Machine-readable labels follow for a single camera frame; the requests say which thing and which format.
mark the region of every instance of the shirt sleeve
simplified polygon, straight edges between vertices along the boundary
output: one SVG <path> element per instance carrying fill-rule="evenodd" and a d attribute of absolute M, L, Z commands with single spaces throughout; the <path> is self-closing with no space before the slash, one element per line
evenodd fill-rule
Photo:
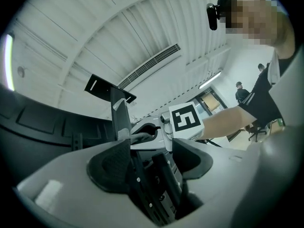
<path fill-rule="evenodd" d="M 257 79 L 252 92 L 239 104 L 242 109 L 254 116 L 261 126 L 266 126 L 270 121 L 281 117 L 275 102 L 269 94 L 270 88 L 267 73 L 263 72 Z"/>

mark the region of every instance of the air vent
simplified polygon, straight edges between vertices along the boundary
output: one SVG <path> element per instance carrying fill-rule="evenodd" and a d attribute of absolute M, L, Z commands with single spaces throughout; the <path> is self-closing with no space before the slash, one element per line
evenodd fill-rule
<path fill-rule="evenodd" d="M 180 50 L 180 46 L 175 44 L 161 53 L 157 54 L 156 56 L 152 57 L 149 61 L 145 62 L 143 65 L 138 67 L 134 72 L 132 72 L 128 77 L 126 77 L 118 87 L 121 89 L 126 88 L 131 82 L 137 79 L 140 75 L 147 72 L 150 68 L 154 67 L 156 64 L 163 61 L 165 58 L 169 57 L 170 55 L 174 54 L 175 52 Z"/>

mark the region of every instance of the man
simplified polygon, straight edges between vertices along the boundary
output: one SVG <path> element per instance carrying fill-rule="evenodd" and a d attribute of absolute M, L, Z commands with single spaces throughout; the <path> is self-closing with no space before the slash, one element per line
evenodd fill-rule
<path fill-rule="evenodd" d="M 258 70 L 260 70 L 260 72 L 262 72 L 265 69 L 264 65 L 261 63 L 257 66 L 257 68 Z"/>
<path fill-rule="evenodd" d="M 242 103 L 203 120 L 205 128 L 201 139 L 227 136 L 254 121 L 266 125 L 281 118 L 269 90 L 286 71 L 301 45 L 290 19 L 272 7 L 271 1 L 218 0 L 218 5 L 223 11 L 220 22 L 224 19 L 228 32 L 241 33 L 260 45 L 274 47 L 275 51 L 269 67 Z"/>
<path fill-rule="evenodd" d="M 243 89 L 242 83 L 237 82 L 237 92 L 236 92 L 236 99 L 238 103 L 242 103 L 250 94 L 247 90 Z"/>

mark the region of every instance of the curved beam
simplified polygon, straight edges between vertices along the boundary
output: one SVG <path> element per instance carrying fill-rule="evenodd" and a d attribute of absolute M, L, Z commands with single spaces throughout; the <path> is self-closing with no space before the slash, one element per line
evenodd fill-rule
<path fill-rule="evenodd" d="M 96 19 L 92 26 L 86 30 L 83 36 L 75 44 L 73 50 L 67 55 L 67 60 L 64 63 L 64 66 L 59 76 L 58 85 L 63 86 L 74 61 L 79 56 L 87 42 L 94 36 L 94 34 L 97 33 L 106 22 L 117 16 L 117 14 L 120 13 L 122 10 L 129 8 L 130 6 L 140 1 L 142 0 L 123 0 L 121 3 L 114 5 L 107 12 L 101 14 L 100 17 Z M 60 95 L 61 89 L 56 92 L 56 96 L 53 103 L 54 107 L 58 107 Z"/>

